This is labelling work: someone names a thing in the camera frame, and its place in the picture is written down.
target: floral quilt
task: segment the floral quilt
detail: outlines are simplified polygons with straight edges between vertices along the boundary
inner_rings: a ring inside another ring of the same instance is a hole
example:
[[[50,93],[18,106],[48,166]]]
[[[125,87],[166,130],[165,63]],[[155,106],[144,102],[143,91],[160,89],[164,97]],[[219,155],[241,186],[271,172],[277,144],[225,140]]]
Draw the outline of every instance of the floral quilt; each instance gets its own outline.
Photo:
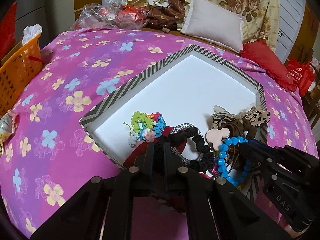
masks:
[[[47,63],[17,100],[19,126],[0,157],[2,198],[11,222],[25,236],[30,237],[91,177],[119,173],[79,119],[149,65],[190,44],[221,55],[264,86],[272,113],[270,146],[289,144],[317,156],[298,92],[284,91],[250,60],[170,34],[101,28],[64,32],[42,50]],[[261,191],[256,203],[279,221],[281,215]],[[133,209],[133,240],[188,239],[185,216],[155,199],[135,198]]]

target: red cushion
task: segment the red cushion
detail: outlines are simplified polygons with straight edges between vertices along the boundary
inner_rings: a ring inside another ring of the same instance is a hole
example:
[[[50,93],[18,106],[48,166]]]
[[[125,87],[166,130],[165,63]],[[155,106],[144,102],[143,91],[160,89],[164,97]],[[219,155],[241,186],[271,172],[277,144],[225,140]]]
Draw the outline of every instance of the red cushion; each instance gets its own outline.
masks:
[[[17,3],[14,3],[0,23],[0,60],[16,42],[14,37]]]
[[[294,84],[292,76],[264,41],[258,40],[243,44],[243,50],[240,51],[240,54],[241,57],[259,64],[286,91],[294,92],[296,90],[297,86]]]

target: pillow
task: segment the pillow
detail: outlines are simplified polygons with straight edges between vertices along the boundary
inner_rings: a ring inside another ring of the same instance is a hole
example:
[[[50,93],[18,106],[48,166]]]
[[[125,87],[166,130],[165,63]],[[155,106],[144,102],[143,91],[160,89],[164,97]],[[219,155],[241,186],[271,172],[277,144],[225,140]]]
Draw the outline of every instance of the pillow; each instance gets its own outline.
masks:
[[[242,16],[208,0],[190,0],[181,33],[215,43],[232,51],[242,48]]]
[[[241,57],[259,64],[261,68],[267,71],[268,76],[273,78],[286,91],[294,92],[296,90],[297,86],[294,84],[292,76],[264,41],[258,40],[244,44],[240,54]]]

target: orange plastic basket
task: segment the orange plastic basket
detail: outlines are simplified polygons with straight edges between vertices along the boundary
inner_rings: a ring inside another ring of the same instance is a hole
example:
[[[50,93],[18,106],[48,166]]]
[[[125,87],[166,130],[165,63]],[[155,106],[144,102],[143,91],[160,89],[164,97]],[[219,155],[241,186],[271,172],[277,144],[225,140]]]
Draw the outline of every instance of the orange plastic basket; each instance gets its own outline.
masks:
[[[37,35],[13,54],[0,68],[0,115],[4,115],[42,69],[42,62],[30,60],[29,56],[41,58]]]

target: white tissue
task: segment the white tissue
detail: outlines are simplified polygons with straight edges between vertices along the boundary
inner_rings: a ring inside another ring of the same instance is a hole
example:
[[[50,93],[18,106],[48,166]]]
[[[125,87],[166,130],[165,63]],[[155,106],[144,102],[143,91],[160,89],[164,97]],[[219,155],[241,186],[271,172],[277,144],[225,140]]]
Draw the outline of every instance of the white tissue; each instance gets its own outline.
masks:
[[[25,45],[40,33],[42,33],[42,27],[39,24],[25,27],[23,30],[22,45]]]

